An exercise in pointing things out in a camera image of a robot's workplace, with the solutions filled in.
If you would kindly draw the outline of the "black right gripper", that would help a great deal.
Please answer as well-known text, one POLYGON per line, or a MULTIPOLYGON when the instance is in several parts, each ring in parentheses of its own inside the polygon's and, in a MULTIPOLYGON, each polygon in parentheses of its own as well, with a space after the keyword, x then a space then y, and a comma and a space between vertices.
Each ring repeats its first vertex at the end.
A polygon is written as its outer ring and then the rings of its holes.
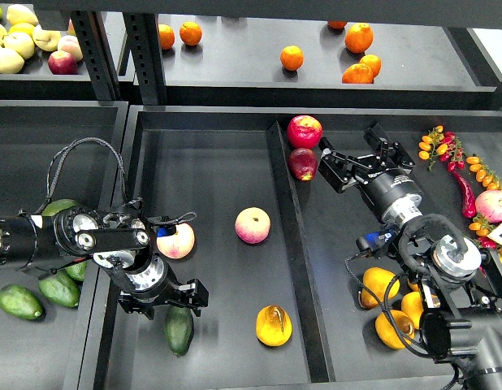
POLYGON ((376 163, 370 161, 373 155, 342 154, 323 137, 318 143, 322 152, 318 173, 337 193, 357 188, 380 223, 407 223, 420 216, 422 191, 408 175, 415 162, 404 146, 393 141, 380 123, 365 130, 364 140, 374 151, 376 163))

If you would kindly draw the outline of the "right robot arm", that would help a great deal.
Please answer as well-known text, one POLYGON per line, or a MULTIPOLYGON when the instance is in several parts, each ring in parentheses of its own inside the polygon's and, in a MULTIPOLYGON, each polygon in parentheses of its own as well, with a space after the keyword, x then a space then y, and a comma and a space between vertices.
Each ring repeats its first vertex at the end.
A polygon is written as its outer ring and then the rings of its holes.
POLYGON ((355 187, 382 229, 357 238, 358 255, 387 257, 418 286, 418 337, 396 337, 411 353, 454 370, 465 389, 502 389, 502 264, 445 216, 420 211, 414 162, 379 124, 365 131, 371 153, 353 157, 322 138, 319 173, 337 192, 355 187))

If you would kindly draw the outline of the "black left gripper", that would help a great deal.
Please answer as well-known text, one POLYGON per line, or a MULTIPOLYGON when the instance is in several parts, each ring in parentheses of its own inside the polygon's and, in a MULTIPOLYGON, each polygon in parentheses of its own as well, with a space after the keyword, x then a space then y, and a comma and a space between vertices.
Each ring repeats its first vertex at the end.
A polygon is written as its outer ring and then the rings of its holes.
POLYGON ((124 270, 118 303, 127 314, 142 314, 154 319, 154 307, 173 305, 189 308, 196 317, 208 306, 209 292, 199 279, 180 284, 174 271, 158 255, 136 270, 124 270))

